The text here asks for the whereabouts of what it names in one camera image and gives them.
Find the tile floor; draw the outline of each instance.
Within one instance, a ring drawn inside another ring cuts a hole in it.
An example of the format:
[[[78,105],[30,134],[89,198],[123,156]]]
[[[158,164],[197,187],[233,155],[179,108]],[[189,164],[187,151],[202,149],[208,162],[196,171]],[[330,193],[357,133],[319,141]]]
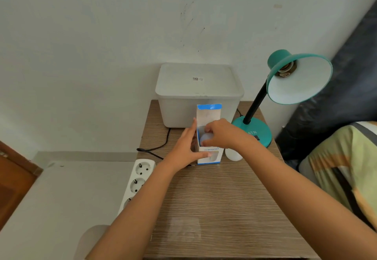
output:
[[[0,232],[0,259],[71,260],[89,228],[115,219],[134,162],[56,162]]]

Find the brown door frame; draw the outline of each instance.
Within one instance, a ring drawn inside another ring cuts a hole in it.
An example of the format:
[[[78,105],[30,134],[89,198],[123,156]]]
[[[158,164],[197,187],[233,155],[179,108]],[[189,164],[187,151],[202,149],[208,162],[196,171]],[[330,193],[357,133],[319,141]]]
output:
[[[2,154],[3,157],[7,158],[8,160],[22,167],[26,171],[35,175],[36,177],[39,177],[41,173],[43,172],[42,168],[38,167],[36,164],[32,163],[30,160],[20,155],[11,147],[7,146],[1,141],[0,141],[0,151],[3,152]]]

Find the storage box lid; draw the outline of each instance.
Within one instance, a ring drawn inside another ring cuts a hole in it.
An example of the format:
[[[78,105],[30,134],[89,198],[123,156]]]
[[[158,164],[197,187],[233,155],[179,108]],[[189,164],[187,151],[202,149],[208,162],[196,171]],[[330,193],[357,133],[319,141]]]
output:
[[[156,93],[162,98],[223,98],[243,96],[242,84],[229,65],[164,63]]]

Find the plastic storage box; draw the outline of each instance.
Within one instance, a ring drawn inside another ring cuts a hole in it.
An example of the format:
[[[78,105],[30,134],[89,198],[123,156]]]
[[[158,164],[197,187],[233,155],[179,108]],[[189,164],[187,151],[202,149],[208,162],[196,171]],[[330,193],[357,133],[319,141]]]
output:
[[[164,125],[188,128],[199,104],[222,104],[221,118],[232,122],[244,91],[229,65],[164,63],[156,93]]]

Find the power socket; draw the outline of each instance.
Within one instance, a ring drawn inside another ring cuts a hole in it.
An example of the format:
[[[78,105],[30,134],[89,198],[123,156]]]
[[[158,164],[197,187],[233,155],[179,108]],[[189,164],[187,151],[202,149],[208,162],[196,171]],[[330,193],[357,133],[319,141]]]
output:
[[[135,194],[138,193],[149,176],[152,174],[155,166],[156,163],[149,159],[137,159],[135,161],[134,168],[132,169],[127,188],[125,189],[123,200],[119,208],[118,215],[127,206],[127,204],[132,201],[132,198],[135,196]]]

